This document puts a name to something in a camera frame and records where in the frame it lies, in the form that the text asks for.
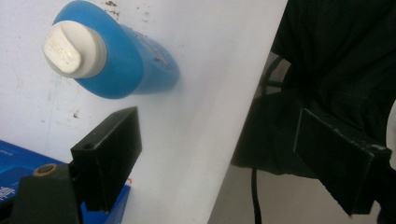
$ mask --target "black cloth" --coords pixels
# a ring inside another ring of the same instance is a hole
[[[252,104],[234,164],[312,176],[282,142],[294,138],[293,104],[317,107],[385,145],[396,99],[396,1],[289,0],[272,52],[290,70],[280,94]],[[308,103],[290,90],[308,94]]]

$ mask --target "blue bottle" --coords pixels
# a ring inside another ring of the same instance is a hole
[[[49,65],[98,96],[168,91],[177,83],[177,64],[162,46],[92,3],[69,3],[53,24],[43,45]]]

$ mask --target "white bottle cap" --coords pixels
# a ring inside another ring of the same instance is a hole
[[[93,77],[106,63],[105,42],[93,29],[75,22],[54,24],[43,44],[49,65],[64,77]]]

